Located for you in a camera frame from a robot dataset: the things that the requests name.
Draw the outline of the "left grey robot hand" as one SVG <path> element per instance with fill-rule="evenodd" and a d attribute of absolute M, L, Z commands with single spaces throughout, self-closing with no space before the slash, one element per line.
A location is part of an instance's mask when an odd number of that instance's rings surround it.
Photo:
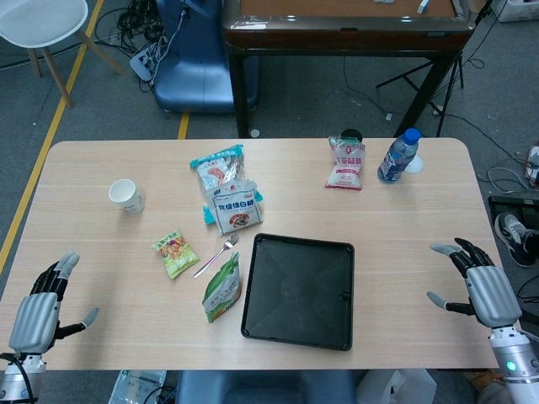
<path fill-rule="evenodd" d="M 44 354 L 55 341 L 89 328 L 99 308 L 92 309 L 80 322 L 61 326 L 61 303 L 73 269 L 80 259 L 76 252 L 66 253 L 42 272 L 20 305 L 8 346 L 17 354 Z"/>

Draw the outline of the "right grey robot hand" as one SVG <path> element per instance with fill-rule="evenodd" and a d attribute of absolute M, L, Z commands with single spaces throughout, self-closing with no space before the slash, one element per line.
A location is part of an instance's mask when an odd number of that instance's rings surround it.
<path fill-rule="evenodd" d="M 439 308 L 475 316 L 491 329 L 516 324 L 522 311 L 505 271 L 482 248 L 458 237 L 455 242 L 456 245 L 432 243 L 430 249 L 452 261 L 467 287 L 468 302 L 449 302 L 432 291 L 427 297 Z"/>

